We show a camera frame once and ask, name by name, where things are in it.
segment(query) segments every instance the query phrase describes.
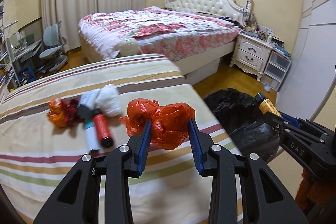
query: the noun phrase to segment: double bed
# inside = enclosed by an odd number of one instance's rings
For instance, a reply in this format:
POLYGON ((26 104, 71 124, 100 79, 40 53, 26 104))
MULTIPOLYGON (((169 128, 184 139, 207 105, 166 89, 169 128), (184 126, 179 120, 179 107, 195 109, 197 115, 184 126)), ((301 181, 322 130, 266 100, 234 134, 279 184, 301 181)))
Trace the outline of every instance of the double bed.
POLYGON ((234 49, 240 29, 211 16, 228 16, 244 26, 244 8, 234 0, 165 0, 165 7, 169 10, 148 7, 84 17, 79 22, 83 54, 91 63, 113 59, 124 41, 133 39, 138 54, 164 54, 186 75, 234 49))

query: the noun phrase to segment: floral bedspread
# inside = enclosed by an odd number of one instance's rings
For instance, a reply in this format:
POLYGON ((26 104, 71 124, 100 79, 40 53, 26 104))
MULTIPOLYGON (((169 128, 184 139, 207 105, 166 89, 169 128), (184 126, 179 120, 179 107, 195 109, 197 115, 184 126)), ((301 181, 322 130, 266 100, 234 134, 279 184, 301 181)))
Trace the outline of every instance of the floral bedspread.
POLYGON ((80 20, 79 28, 104 60, 115 58, 120 43, 133 37, 139 54, 161 53, 173 62, 224 45, 240 31, 225 20, 158 7, 91 14, 80 20))

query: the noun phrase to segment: yellow bottle label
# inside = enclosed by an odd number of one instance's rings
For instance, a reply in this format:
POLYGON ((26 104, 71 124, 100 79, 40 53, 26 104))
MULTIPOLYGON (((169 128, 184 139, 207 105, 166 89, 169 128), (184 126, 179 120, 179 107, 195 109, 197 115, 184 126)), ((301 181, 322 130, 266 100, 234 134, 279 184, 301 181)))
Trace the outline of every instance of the yellow bottle label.
POLYGON ((272 102, 269 99, 263 100, 259 108, 263 114, 269 111, 269 112, 274 113, 275 115, 282 117, 279 111, 275 108, 275 106, 272 104, 272 102))

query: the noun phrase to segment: white towel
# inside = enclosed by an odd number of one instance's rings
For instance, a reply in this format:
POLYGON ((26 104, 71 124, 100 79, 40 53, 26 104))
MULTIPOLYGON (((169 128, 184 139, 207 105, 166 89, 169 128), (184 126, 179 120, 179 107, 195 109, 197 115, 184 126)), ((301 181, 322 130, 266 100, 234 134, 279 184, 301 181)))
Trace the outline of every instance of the white towel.
POLYGON ((106 85, 95 99, 96 107, 100 108, 107 117, 122 114, 118 96, 119 92, 113 84, 106 85))

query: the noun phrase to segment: orange plastic bag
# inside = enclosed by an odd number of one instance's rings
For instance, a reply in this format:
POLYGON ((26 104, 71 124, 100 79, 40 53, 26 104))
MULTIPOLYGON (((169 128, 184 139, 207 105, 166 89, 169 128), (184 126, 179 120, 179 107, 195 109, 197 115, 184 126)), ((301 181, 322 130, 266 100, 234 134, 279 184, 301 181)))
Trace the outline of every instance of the orange plastic bag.
POLYGON ((58 128, 66 127, 66 105, 60 99, 51 100, 49 102, 50 111, 47 113, 48 119, 58 128))
POLYGON ((129 137, 140 134, 146 121, 152 122, 152 144, 174 150, 188 137, 189 120, 195 110, 188 104, 159 106, 157 101, 135 99, 128 103, 127 116, 119 118, 129 137))

